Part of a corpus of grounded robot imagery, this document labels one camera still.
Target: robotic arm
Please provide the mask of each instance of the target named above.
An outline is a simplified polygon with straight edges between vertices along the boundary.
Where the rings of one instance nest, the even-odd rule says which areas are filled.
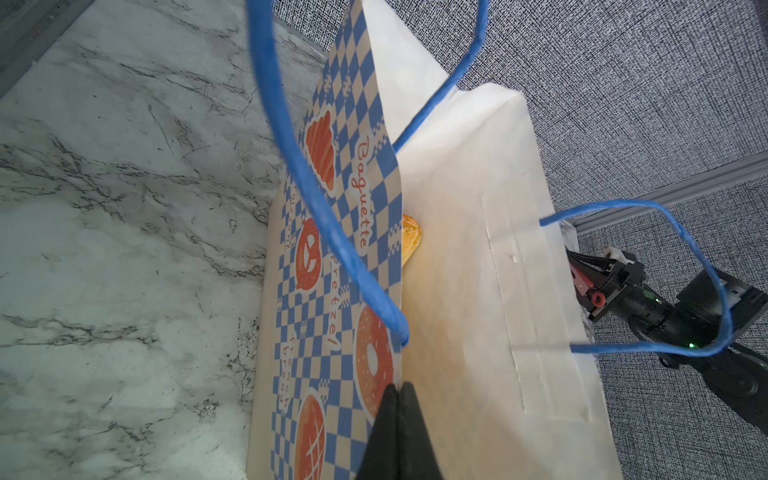
[[[703,270],[677,295],[679,301],[673,305],[645,284],[644,265],[631,253],[614,248],[606,249],[604,257],[567,253],[578,301],[593,322],[613,312],[639,339],[691,349],[701,348],[717,336],[723,307]],[[768,295],[720,270],[717,275],[728,292],[733,338],[737,339],[768,311]],[[695,368],[715,395],[768,435],[765,356],[734,342],[715,356],[661,353],[659,357],[667,368]]]

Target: yellow bread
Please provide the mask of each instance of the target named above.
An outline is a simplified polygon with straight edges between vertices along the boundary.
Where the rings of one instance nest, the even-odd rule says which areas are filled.
[[[402,265],[405,265],[414,250],[422,242],[422,228],[408,215],[402,216]]]

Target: marble surface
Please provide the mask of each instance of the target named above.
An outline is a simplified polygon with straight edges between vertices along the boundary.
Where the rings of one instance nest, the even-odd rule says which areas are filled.
[[[325,55],[277,35],[299,118]],[[0,101],[0,478],[244,477],[283,175],[246,44],[242,2],[96,0]]]

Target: croissant illustration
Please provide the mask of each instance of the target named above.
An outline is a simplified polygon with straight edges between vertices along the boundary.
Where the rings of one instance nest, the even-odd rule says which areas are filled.
[[[320,181],[329,191],[333,190],[333,181],[336,179],[336,155],[333,152],[331,112],[326,112],[324,117],[312,122],[306,129],[304,143]]]

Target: blue and white checkered pattern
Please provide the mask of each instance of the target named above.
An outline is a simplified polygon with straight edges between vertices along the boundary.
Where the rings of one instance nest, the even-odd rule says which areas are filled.
[[[351,2],[336,42],[329,52],[311,108],[304,117],[304,127],[299,135],[300,145],[304,145],[304,135],[310,123],[326,112],[331,113],[333,149],[336,153],[336,187],[330,193],[326,190],[326,199],[350,241],[354,240],[355,232],[360,228],[361,217],[353,199],[357,190],[350,185],[353,158],[361,135],[372,137],[366,182],[370,189],[369,204],[372,204],[373,222],[367,227],[371,234],[362,260],[379,280],[379,285],[399,304],[402,253],[400,176],[396,156],[386,134],[360,0]],[[293,392],[284,410],[278,406],[280,377],[276,376],[273,382],[276,408],[272,414],[272,431],[275,441],[270,466],[275,478],[295,478],[293,450],[300,404],[307,390],[313,389],[318,392],[325,410],[325,462],[321,478],[354,478],[371,429],[369,417],[356,390],[353,365],[356,316],[362,312],[364,304],[357,285],[350,282],[341,266],[336,277],[340,288],[332,291],[333,255],[322,239],[323,275],[317,287],[309,292],[296,289],[296,239],[300,235],[303,220],[310,217],[310,212],[301,201],[291,177],[286,179],[283,191],[286,199],[282,212],[285,227],[280,234],[283,253],[279,262],[275,319],[275,327],[280,335],[275,345],[274,361],[281,360],[281,344],[284,346],[291,338],[296,339],[296,342],[293,363],[289,368]],[[331,305],[331,297],[337,295],[341,302]],[[323,335],[329,331],[331,315],[340,317],[340,321],[337,320],[340,330],[336,338],[341,348],[335,350],[330,349],[323,339]],[[391,345],[391,348],[398,357],[400,346]]]

